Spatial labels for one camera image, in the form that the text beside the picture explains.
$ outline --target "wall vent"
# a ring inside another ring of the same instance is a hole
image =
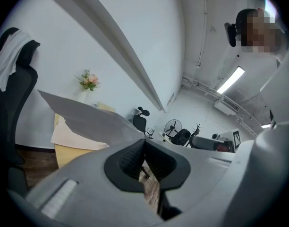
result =
[[[226,115],[236,115],[240,109],[236,103],[226,97],[222,97],[220,100],[216,101],[214,106]]]
[[[239,111],[240,107],[238,105],[236,105],[234,102],[230,101],[228,98],[223,97],[221,100],[227,106],[230,106],[232,109],[236,110],[237,112]]]

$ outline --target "office chair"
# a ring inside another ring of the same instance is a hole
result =
[[[184,146],[190,139],[191,133],[186,129],[179,131],[174,137],[172,137],[171,142],[174,145]]]
[[[9,35],[18,28],[6,30],[0,37],[0,51]],[[36,48],[40,44],[34,40],[25,44],[17,58],[16,72],[9,76],[6,91],[0,90],[0,157],[8,171],[7,185],[20,195],[27,193],[24,171],[16,166],[25,161],[16,150],[16,127],[21,110],[37,82],[37,72],[30,67]]]
[[[144,110],[142,107],[138,107],[138,110],[140,110],[141,113],[139,113],[138,115],[134,115],[134,117],[133,117],[133,125],[139,131],[145,133],[146,119],[143,118],[143,117],[140,117],[140,116],[141,115],[149,116],[150,112],[147,111],[147,110]]]

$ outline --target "ceiling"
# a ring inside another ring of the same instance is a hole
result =
[[[244,52],[244,48],[241,51],[239,46],[231,47],[224,29],[224,23],[234,23],[242,9],[264,8],[264,0],[206,0],[206,3],[181,0],[181,3],[186,29],[184,78],[218,89],[237,66],[242,67],[245,74],[224,95],[261,124],[269,123],[269,108],[259,90],[275,72],[276,60],[266,54]]]

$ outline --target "white towel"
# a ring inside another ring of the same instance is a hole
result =
[[[16,62],[23,46],[32,41],[31,36],[22,30],[8,36],[0,51],[0,89],[5,92],[9,75],[16,72]]]

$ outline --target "black office chair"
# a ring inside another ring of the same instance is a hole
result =
[[[147,110],[144,110],[142,107],[138,107],[138,110],[140,110],[141,113],[139,113],[138,115],[134,115],[134,117],[133,117],[133,125],[139,131],[145,133],[146,119],[141,117],[141,115],[149,116],[150,112],[147,111]]]
[[[17,30],[13,27],[3,33],[0,51],[7,37]],[[16,72],[8,78],[6,91],[0,90],[0,157],[8,171],[8,187],[21,195],[27,191],[26,178],[24,171],[16,165],[25,161],[16,150],[15,135],[21,110],[37,82],[37,72],[29,64],[38,46],[40,44],[34,40],[25,44],[17,59]]]
[[[186,129],[180,130],[174,137],[172,137],[171,142],[174,145],[184,146],[190,139],[191,133]]]

